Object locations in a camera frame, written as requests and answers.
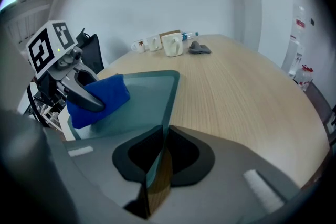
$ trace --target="folded blue towel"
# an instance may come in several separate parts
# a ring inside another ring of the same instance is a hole
[[[84,86],[84,88],[99,98],[105,104],[105,109],[100,112],[91,112],[67,101],[72,125],[77,129],[105,118],[130,100],[130,93],[124,84],[124,76],[122,74],[93,82]]]

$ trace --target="wooden table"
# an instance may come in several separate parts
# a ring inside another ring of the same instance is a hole
[[[187,53],[193,40],[185,42],[183,55],[173,58],[163,50],[129,52],[98,77],[177,70],[181,78],[171,124],[241,143],[302,187],[329,150],[322,122],[308,98],[259,53],[222,35],[196,40],[212,53]],[[61,117],[67,120],[67,111]]]

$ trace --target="office chair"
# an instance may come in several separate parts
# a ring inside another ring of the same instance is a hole
[[[84,29],[77,36],[78,47],[83,50],[82,61],[84,65],[92,69],[95,74],[98,74],[104,69],[104,65],[101,59],[99,40],[97,34],[89,36],[84,33]]]

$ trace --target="cup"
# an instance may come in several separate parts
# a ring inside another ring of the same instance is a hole
[[[169,57],[181,55],[183,53],[182,34],[173,33],[162,36],[164,52]]]
[[[140,54],[145,52],[146,49],[145,49],[145,44],[144,44],[143,39],[139,39],[139,40],[133,42],[133,44],[131,46],[131,49],[133,51],[136,51],[136,52],[140,53]]]
[[[150,51],[157,51],[162,49],[162,44],[159,35],[147,38],[147,43]]]

